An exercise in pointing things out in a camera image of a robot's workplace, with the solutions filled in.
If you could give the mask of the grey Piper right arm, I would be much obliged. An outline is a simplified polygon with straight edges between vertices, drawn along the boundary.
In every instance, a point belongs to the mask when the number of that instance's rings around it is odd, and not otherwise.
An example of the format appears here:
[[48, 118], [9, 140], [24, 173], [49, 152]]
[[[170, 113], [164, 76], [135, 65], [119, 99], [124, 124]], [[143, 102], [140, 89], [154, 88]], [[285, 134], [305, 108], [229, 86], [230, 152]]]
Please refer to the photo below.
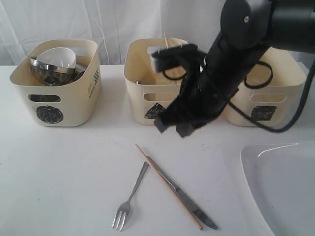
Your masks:
[[180, 66], [179, 95], [154, 121], [159, 132], [175, 126], [189, 136], [220, 116], [269, 48], [314, 53], [312, 0], [227, 0], [210, 50], [184, 44], [152, 53], [153, 71]]

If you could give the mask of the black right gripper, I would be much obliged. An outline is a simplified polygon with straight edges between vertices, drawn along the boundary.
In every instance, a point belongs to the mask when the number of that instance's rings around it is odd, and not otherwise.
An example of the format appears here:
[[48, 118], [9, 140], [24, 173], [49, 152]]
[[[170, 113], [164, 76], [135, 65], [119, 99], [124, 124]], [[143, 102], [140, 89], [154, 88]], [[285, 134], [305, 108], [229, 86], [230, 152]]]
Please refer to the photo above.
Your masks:
[[187, 71], [176, 99], [158, 116], [154, 125], [160, 133], [175, 125], [181, 138], [216, 119], [268, 46], [239, 50], [218, 36], [205, 56], [176, 56]]

